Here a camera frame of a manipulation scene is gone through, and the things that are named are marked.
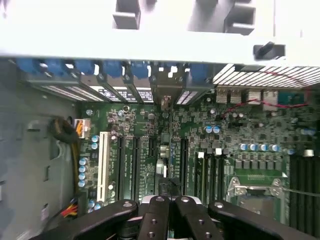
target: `electrolytic capacitor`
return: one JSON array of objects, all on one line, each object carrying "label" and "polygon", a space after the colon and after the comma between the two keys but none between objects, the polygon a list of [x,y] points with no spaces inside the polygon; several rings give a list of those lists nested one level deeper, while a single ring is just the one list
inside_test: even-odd
[{"label": "electrolytic capacitor", "polygon": [[80,181],[78,182],[78,186],[79,186],[80,188],[83,188],[85,185],[86,185],[86,182],[83,181],[83,180],[80,180]]},{"label": "electrolytic capacitor", "polygon": [[258,149],[258,146],[256,144],[250,144],[250,150],[256,151]]},{"label": "electrolytic capacitor", "polygon": [[95,206],[95,204],[95,200],[91,199],[88,203],[88,207],[92,209]]},{"label": "electrolytic capacitor", "polygon": [[86,178],[86,175],[82,172],[78,176],[79,180],[84,180]]},{"label": "electrolytic capacitor", "polygon": [[220,132],[220,127],[215,126],[215,127],[213,128],[213,133],[214,133],[214,134],[218,134],[219,132]]},{"label": "electrolytic capacitor", "polygon": [[288,149],[286,152],[288,153],[288,155],[295,154],[295,150],[294,149]]},{"label": "electrolytic capacitor", "polygon": [[87,170],[85,166],[80,166],[79,167],[79,173],[84,173]]},{"label": "electrolytic capacitor", "polygon": [[205,132],[206,132],[207,134],[211,134],[212,131],[213,131],[212,126],[206,126],[204,129],[205,129]]},{"label": "electrolytic capacitor", "polygon": [[99,136],[98,135],[95,135],[91,138],[91,141],[94,142],[94,143],[97,143],[99,141]]},{"label": "electrolytic capacitor", "polygon": [[261,151],[267,151],[267,149],[268,149],[267,145],[265,145],[265,144],[260,144],[259,148],[260,148]]},{"label": "electrolytic capacitor", "polygon": [[87,157],[83,157],[83,158],[81,158],[81,159],[79,160],[79,165],[80,165],[80,166],[84,166],[84,165],[87,164],[87,162],[88,162],[88,158],[87,158]]},{"label": "electrolytic capacitor", "polygon": [[98,210],[98,209],[100,209],[101,208],[101,205],[99,204],[99,203],[97,203],[95,206],[94,206],[94,210]]},{"label": "electrolytic capacitor", "polygon": [[274,152],[279,152],[279,150],[280,150],[279,146],[276,145],[276,144],[270,145],[270,146],[269,146],[269,149],[271,149],[271,150],[274,151]]},{"label": "electrolytic capacitor", "polygon": [[91,149],[96,150],[98,148],[98,143],[94,142],[91,144]]},{"label": "electrolytic capacitor", "polygon": [[244,143],[239,144],[239,147],[242,151],[246,151],[248,149],[247,144],[244,144]]}]

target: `ram slot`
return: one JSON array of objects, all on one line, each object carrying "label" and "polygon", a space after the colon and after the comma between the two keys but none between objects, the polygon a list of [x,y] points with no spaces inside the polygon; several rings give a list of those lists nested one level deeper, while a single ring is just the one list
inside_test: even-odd
[{"label": "ram slot", "polygon": [[138,202],[139,200],[140,156],[141,156],[140,137],[134,137],[133,148],[132,148],[131,199],[134,200],[135,202]]},{"label": "ram slot", "polygon": [[[290,157],[290,188],[298,190],[299,172],[298,159],[295,156]],[[298,228],[298,193],[290,192],[290,227]]]},{"label": "ram slot", "polygon": [[[298,169],[299,169],[299,178],[298,178],[298,190],[305,192],[305,179],[306,179],[306,161],[308,159],[305,159],[301,157],[298,159]],[[305,201],[305,195],[299,194],[298,195],[298,230],[301,232],[305,232],[305,215],[306,215],[306,201]]]},{"label": "ram slot", "polygon": [[187,173],[188,173],[188,140],[181,139],[180,142],[180,183],[182,195],[187,195]]},{"label": "ram slot", "polygon": [[217,161],[213,154],[210,155],[210,165],[209,203],[216,199]]},{"label": "ram slot", "polygon": [[119,137],[117,140],[117,152],[116,152],[116,183],[115,188],[115,200],[124,199],[125,195],[125,149],[126,149],[126,139],[124,137]]},{"label": "ram slot", "polygon": [[108,198],[108,177],[110,160],[110,132],[100,132],[99,156],[98,156],[98,181],[97,195],[98,202],[105,202]]},{"label": "ram slot", "polygon": [[225,177],[225,159],[223,157],[219,157],[218,159],[218,184],[217,184],[217,200],[224,199],[224,177]]},{"label": "ram slot", "polygon": [[[319,157],[313,158],[313,175],[314,175],[314,182],[313,182],[313,193],[320,194],[320,159]],[[320,197],[314,196],[313,203],[314,203],[314,222],[313,222],[313,233],[312,235],[316,238],[320,238]]]}]

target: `screw hole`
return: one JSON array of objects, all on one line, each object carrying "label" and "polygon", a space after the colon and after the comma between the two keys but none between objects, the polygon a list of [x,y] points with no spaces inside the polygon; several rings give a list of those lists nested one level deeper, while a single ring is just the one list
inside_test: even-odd
[{"label": "screw hole", "polygon": [[149,232],[148,233],[149,238],[154,238],[156,236],[156,234],[154,232]]},{"label": "screw hole", "polygon": [[212,234],[211,234],[210,232],[206,232],[206,233],[205,233],[205,238],[206,238],[206,239],[212,238]]}]

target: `motherboard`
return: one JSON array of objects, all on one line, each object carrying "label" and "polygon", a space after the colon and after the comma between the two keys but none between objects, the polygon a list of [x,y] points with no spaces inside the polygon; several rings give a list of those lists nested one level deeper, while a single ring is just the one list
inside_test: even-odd
[{"label": "motherboard", "polygon": [[[303,94],[277,92],[277,103]],[[206,94],[188,106],[89,103],[79,184],[88,212],[120,199],[159,193],[159,178],[179,179],[182,195],[207,206],[224,199],[289,224],[290,156],[315,149],[318,111],[274,107]]]}]

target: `green circuit board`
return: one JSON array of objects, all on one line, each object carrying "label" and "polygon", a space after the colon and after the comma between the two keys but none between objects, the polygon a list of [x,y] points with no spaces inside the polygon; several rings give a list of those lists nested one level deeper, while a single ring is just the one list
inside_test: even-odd
[{"label": "green circuit board", "polygon": [[81,117],[91,122],[90,137],[81,141],[81,157],[89,159],[88,199],[95,199],[99,170],[91,137],[115,131],[107,171],[114,187],[101,205],[157,194],[156,165],[166,146],[167,176],[180,179],[182,194],[204,205],[224,199],[288,224],[289,195],[281,188],[290,184],[290,155],[314,148],[319,113],[310,106],[264,109],[260,104],[229,110],[234,103],[205,99],[166,112],[153,105],[82,104]]}]

